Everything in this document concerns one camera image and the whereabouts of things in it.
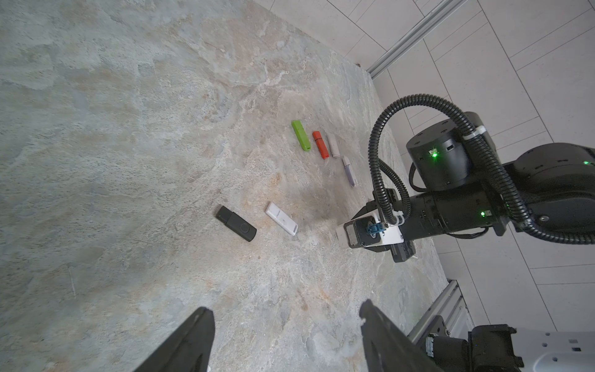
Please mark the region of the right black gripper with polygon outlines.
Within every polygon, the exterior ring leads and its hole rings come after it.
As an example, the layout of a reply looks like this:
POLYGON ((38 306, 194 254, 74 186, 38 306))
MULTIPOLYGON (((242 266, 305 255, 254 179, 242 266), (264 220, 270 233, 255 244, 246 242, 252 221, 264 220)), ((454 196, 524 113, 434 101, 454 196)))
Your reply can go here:
MULTIPOLYGON (((446 192, 423 193, 410 197, 411 213, 404 216, 405 207, 394 189, 387 189, 397 226, 404 236, 404 243, 390 246, 395 263, 406 262, 416 254, 415 240, 441 235, 457 235, 460 239, 481 237, 489 229, 501 236, 507 231, 509 218, 500 206, 497 195, 487 192, 482 184, 468 184, 446 192)), ((377 201, 369 201, 352 218, 377 212, 384 218, 377 201)))

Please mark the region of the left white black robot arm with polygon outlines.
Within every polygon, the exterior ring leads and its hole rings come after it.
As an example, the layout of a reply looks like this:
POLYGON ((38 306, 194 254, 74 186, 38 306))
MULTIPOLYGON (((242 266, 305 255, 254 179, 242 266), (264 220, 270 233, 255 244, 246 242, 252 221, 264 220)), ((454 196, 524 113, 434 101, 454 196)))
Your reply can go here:
MULTIPOLYGON (((413 342, 371 300, 359 309, 370 371, 592 371, 594 334, 479 325, 466 339, 428 328, 413 342)), ((206 371, 215 338, 212 310, 198 308, 138 367, 206 371)))

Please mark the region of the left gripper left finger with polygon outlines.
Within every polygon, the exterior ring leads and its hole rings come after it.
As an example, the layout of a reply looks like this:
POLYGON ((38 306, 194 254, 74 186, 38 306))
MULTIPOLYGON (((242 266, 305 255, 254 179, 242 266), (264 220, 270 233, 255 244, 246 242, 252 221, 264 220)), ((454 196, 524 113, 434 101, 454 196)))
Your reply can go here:
POLYGON ((213 311, 199 307, 136 368, 136 372, 207 372, 214 339, 213 311))

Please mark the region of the green usb drive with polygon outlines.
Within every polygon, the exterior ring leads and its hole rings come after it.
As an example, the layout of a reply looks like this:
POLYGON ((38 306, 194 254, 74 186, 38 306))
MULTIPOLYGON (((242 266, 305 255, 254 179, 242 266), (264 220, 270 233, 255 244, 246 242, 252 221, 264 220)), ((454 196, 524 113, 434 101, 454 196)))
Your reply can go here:
POLYGON ((294 133, 303 151, 311 150, 311 143, 300 120, 291 122, 294 133))

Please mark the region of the black usb drive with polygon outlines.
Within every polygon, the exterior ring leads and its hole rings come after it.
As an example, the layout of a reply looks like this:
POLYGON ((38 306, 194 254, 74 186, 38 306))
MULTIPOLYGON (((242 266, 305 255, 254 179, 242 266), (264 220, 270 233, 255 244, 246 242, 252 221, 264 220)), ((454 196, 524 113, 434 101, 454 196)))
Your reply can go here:
POLYGON ((254 226, 235 212, 227 209, 226 206, 221 206, 218 209, 215 218, 247 242, 251 242, 257 235, 257 229, 254 226))

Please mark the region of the red usb drive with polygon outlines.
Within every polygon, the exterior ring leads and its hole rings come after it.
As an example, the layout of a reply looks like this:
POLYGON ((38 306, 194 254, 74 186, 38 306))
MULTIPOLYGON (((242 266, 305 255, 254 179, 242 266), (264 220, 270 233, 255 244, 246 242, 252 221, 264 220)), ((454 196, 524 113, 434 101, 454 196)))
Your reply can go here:
POLYGON ((328 152, 328 148, 325 144, 324 139, 322 138, 322 134, 319 131, 314 131, 312 133, 313 138, 315 140, 316 146, 319 149, 319 153, 321 154, 321 157, 323 159, 328 159, 329 158, 329 152, 328 152))

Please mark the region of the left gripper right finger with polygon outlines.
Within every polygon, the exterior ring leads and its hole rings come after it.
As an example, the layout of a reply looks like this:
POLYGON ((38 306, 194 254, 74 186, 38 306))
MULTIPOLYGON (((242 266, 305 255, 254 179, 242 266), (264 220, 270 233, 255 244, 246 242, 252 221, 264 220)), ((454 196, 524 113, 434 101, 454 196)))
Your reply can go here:
POLYGON ((359 317, 368 371, 440 371, 370 299, 359 317))

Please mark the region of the small white usb drive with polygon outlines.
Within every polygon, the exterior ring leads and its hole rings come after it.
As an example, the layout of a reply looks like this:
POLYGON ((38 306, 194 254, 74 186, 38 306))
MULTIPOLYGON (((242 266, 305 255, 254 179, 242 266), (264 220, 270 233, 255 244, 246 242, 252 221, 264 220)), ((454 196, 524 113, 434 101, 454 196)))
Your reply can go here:
POLYGON ((331 155, 333 156, 333 158, 340 158, 341 154, 339 151, 339 144, 336 139, 336 136, 333 134, 328 134, 327 139, 328 139, 328 146, 329 146, 329 149, 331 151, 331 155))

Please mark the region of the white purple usb drive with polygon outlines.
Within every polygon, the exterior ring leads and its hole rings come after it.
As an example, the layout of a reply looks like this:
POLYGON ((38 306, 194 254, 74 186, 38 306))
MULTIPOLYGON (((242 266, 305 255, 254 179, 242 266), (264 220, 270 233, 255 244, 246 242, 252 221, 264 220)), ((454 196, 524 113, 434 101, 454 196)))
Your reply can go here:
POLYGON ((355 174, 353 172, 353 166, 352 166, 349 158, 346 157, 346 156, 343 156, 342 157, 342 162, 343 162, 343 166, 344 166, 344 169, 345 169, 345 172, 346 172, 346 176, 348 178, 348 181, 350 183, 350 186, 351 187, 356 187, 358 185, 358 183, 357 183, 356 176, 355 176, 355 174))

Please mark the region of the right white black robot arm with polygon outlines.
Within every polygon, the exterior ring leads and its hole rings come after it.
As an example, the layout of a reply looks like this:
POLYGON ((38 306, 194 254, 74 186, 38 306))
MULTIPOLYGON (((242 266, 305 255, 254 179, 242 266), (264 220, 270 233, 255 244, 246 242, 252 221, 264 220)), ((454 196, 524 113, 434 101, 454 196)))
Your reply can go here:
POLYGON ((416 94, 391 103, 370 134, 368 162, 373 200, 336 230, 352 249, 390 252, 397 263, 415 254, 415 240, 447 235, 472 240, 517 232, 546 242, 594 242, 594 151, 576 144, 535 147, 503 163, 480 117, 436 95, 416 94), (379 156, 392 116, 410 106, 440 111, 445 119, 407 143, 409 174, 402 181, 379 156))

